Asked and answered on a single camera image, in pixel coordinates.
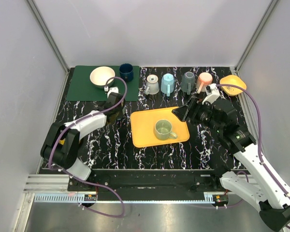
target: pink mug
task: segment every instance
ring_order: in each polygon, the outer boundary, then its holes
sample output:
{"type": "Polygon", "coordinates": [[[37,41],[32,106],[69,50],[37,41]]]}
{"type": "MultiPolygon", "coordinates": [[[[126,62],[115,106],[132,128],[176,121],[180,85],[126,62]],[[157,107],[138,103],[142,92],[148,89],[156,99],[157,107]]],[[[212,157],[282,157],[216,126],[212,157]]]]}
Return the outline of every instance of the pink mug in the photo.
{"type": "Polygon", "coordinates": [[[210,73],[208,72],[201,73],[197,80],[197,93],[199,94],[201,91],[205,92],[206,86],[211,84],[212,81],[213,81],[213,77],[210,73]]]}

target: white wall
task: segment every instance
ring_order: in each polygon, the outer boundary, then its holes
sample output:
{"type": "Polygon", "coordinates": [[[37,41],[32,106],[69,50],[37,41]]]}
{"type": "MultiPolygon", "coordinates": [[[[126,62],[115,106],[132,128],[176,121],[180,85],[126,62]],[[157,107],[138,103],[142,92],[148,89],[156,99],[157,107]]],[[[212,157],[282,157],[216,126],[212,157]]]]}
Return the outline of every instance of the white wall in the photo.
{"type": "Polygon", "coordinates": [[[35,0],[70,67],[235,66],[270,0],[35,0]]]}
{"type": "Polygon", "coordinates": [[[240,75],[260,107],[265,154],[290,185],[290,0],[278,3],[240,75]]]}
{"type": "Polygon", "coordinates": [[[24,0],[0,0],[0,232],[35,173],[64,71],[24,0]]]}

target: bowl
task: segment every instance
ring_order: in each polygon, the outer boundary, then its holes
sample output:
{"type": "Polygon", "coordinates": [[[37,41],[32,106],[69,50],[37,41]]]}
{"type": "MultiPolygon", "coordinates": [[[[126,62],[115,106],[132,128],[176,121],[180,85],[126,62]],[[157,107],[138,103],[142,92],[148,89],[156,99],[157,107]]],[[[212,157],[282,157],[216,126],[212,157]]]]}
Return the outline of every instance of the bowl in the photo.
{"type": "MultiPolygon", "coordinates": [[[[235,85],[235,86],[242,87],[245,90],[247,89],[245,82],[242,81],[238,76],[235,76],[235,75],[229,75],[229,76],[223,77],[219,83],[220,84],[235,85]]],[[[236,95],[240,94],[241,92],[243,92],[242,90],[240,90],[238,88],[233,88],[233,87],[222,86],[221,88],[229,96],[236,96],[236,95]]]]}
{"type": "MultiPolygon", "coordinates": [[[[115,71],[109,67],[101,66],[94,69],[90,74],[90,81],[97,88],[104,88],[106,82],[115,76],[115,71]]],[[[112,86],[115,79],[109,81],[108,87],[112,86]]]]}

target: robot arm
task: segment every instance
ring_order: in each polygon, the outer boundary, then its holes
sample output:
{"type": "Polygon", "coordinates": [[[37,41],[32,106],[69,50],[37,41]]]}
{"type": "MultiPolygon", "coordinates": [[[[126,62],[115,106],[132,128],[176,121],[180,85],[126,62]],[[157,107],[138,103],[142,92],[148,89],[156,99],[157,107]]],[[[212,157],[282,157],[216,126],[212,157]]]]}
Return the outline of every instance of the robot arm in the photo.
{"type": "Polygon", "coordinates": [[[93,132],[94,130],[104,127],[108,123],[113,123],[116,119],[124,116],[126,111],[125,101],[123,101],[122,104],[113,110],[110,110],[104,114],[92,116],[94,113],[110,108],[111,106],[118,103],[122,98],[122,95],[118,93],[117,87],[110,88],[107,96],[108,100],[104,102],[102,106],[99,106],[91,111],[87,115],[90,116],[87,119],[84,119],[79,123],[76,123],[76,120],[64,124],[57,122],[53,123],[41,149],[41,156],[44,159],[49,160],[51,151],[60,133],[66,127],[74,124],[74,126],[66,131],[59,144],[57,145],[53,156],[53,163],[82,180],[88,180],[92,182],[94,179],[92,170],[83,164],[82,161],[77,157],[79,144],[86,135],[93,132]]]}
{"type": "Polygon", "coordinates": [[[216,162],[212,167],[215,168],[214,179],[223,188],[234,192],[252,205],[268,227],[279,231],[290,223],[290,187],[263,154],[261,163],[256,140],[247,128],[237,124],[235,109],[228,100],[219,98],[216,84],[208,86],[206,92],[207,97],[204,100],[193,97],[186,105],[174,109],[173,114],[181,121],[194,125],[203,123],[218,134],[221,145],[248,169],[260,189],[238,178],[224,163],[220,163],[219,159],[213,160],[216,162]],[[287,196],[267,172],[264,164],[287,190],[287,196]]]}

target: light blue mug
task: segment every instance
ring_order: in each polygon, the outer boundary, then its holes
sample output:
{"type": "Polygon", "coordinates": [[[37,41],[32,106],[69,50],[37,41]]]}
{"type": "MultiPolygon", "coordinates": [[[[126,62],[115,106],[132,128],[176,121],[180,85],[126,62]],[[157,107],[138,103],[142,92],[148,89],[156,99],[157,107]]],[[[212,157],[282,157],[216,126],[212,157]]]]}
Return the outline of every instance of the light blue mug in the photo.
{"type": "Polygon", "coordinates": [[[166,96],[169,97],[173,91],[174,91],[174,76],[170,73],[167,73],[163,75],[161,81],[161,92],[166,93],[166,96]]]}

